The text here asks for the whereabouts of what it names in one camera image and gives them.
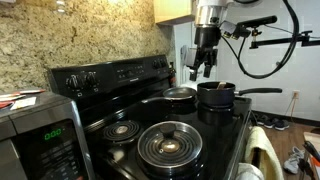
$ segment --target stove control panel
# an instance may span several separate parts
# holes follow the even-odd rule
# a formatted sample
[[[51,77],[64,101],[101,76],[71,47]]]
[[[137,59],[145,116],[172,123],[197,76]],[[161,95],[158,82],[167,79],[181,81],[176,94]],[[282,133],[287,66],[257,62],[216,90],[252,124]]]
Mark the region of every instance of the stove control panel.
[[[83,66],[53,68],[48,71],[51,90],[78,99],[149,78],[167,78],[165,55],[110,61]]]

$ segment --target saucepan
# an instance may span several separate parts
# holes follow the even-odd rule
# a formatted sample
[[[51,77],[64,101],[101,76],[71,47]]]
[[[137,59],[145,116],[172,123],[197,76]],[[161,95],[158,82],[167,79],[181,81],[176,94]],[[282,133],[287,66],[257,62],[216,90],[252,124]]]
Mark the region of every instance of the saucepan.
[[[220,82],[205,82],[197,85],[199,102],[210,107],[227,107],[233,104],[236,95],[249,93],[282,93],[280,88],[253,88],[235,92],[236,86],[226,82],[223,88],[218,88]]]
[[[163,97],[154,97],[142,100],[142,103],[148,103],[157,100],[194,102],[197,95],[197,91],[189,87],[174,87],[165,90],[162,93],[162,95]]]

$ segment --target black electric stove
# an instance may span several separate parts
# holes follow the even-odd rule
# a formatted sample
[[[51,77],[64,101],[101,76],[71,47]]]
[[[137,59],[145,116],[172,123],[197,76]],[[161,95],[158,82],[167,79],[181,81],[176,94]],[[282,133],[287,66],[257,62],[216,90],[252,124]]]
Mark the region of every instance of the black electric stove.
[[[227,108],[211,108],[197,100],[141,102],[170,88],[168,72],[163,55],[49,70],[52,90],[77,103],[100,178],[234,178],[247,143],[251,100],[236,98]],[[168,140],[154,128],[165,122],[183,128]],[[202,143],[184,127],[194,129]]]

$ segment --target floor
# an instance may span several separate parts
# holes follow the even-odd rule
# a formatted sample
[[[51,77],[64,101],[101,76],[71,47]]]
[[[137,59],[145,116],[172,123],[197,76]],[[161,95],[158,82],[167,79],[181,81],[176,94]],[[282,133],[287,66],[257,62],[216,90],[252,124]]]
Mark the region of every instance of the floor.
[[[288,159],[289,152],[291,152],[293,146],[304,149],[302,146],[304,143],[303,132],[310,132],[313,128],[312,126],[295,123],[290,123],[290,127],[284,131],[263,127],[280,160],[281,166]],[[285,180],[298,180],[300,174],[293,175],[283,172],[283,175]]]

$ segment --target wall outlet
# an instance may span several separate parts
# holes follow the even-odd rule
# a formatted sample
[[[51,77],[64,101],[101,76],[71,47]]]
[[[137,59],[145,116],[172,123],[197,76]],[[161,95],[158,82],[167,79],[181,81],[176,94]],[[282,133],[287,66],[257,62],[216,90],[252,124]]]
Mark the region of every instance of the wall outlet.
[[[299,99],[299,98],[300,98],[300,91],[299,90],[293,90],[292,99]]]

